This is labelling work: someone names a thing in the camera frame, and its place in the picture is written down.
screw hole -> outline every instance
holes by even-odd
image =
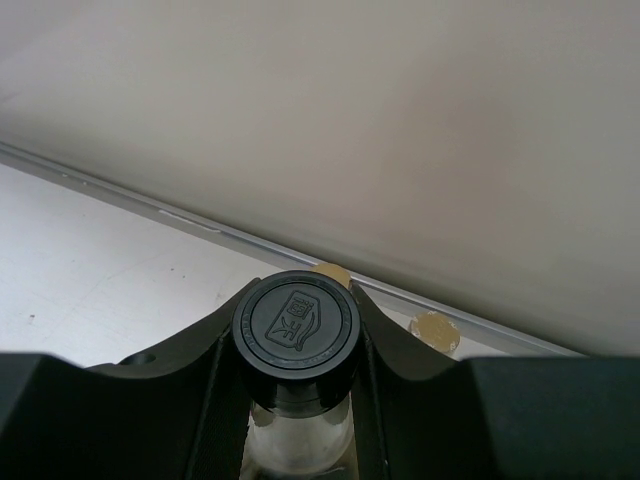
[[[151,353],[134,353],[121,361],[120,365],[145,365],[153,362],[155,359],[156,356]]]

wall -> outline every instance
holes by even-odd
[[[640,2],[7,0],[0,138],[640,352]]]

black cap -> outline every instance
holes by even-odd
[[[360,315],[349,291],[325,275],[290,271],[265,278],[240,301],[232,331],[245,385],[267,410],[311,417],[351,389]]]

black plastic part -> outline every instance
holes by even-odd
[[[249,288],[124,364],[0,355],[0,479],[237,479],[250,398],[227,332]]]
[[[263,408],[290,418],[319,415],[348,394],[360,357],[360,314],[329,277],[278,273],[255,285],[233,318],[245,384]]]
[[[0,355],[0,478],[237,480],[250,397],[228,327],[252,286],[120,365]],[[351,294],[361,479],[640,477],[640,359],[456,363]]]

beige sticky dot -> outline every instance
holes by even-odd
[[[342,284],[345,288],[349,288],[349,283],[351,283],[351,275],[340,265],[334,265],[333,263],[320,263],[313,267],[311,271],[331,277],[336,282]]]
[[[409,323],[409,331],[441,353],[452,353],[460,344],[460,332],[449,317],[439,312],[420,313]]]

